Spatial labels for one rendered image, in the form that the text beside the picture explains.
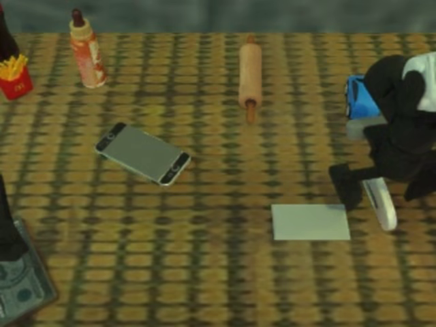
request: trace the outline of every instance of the bottle label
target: bottle label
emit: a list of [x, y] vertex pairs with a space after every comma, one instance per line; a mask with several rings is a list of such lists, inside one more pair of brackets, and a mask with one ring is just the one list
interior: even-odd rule
[[83, 85], [89, 88], [103, 85], [106, 81], [106, 73], [95, 34], [93, 33], [87, 41], [71, 39], [71, 45]]

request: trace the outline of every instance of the red french fry box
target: red french fry box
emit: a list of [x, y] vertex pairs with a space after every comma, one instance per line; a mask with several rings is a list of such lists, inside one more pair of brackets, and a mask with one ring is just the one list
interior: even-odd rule
[[20, 75], [13, 80], [0, 79], [0, 87], [8, 100], [15, 100], [33, 90], [32, 79], [27, 65], [23, 67]]

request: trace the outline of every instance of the phone screen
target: phone screen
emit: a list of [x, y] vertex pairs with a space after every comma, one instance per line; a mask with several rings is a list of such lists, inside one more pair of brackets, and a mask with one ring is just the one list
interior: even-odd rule
[[180, 148], [124, 123], [116, 124], [97, 144], [96, 150], [156, 182], [160, 182], [163, 177], [167, 177], [166, 182], [174, 178], [177, 173], [175, 168], [183, 168], [180, 158], [189, 159]]

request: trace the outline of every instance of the white shirt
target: white shirt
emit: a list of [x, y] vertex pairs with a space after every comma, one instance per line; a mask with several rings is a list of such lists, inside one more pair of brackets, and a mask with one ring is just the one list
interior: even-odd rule
[[422, 74], [426, 85], [418, 110], [436, 112], [436, 52], [410, 58], [403, 68], [403, 78], [412, 70]]

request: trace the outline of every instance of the fries carton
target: fries carton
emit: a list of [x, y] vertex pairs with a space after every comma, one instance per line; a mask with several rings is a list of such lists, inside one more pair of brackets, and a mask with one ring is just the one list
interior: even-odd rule
[[0, 63], [0, 87], [8, 100], [17, 99], [33, 89], [32, 80], [27, 69], [27, 58], [12, 57]]

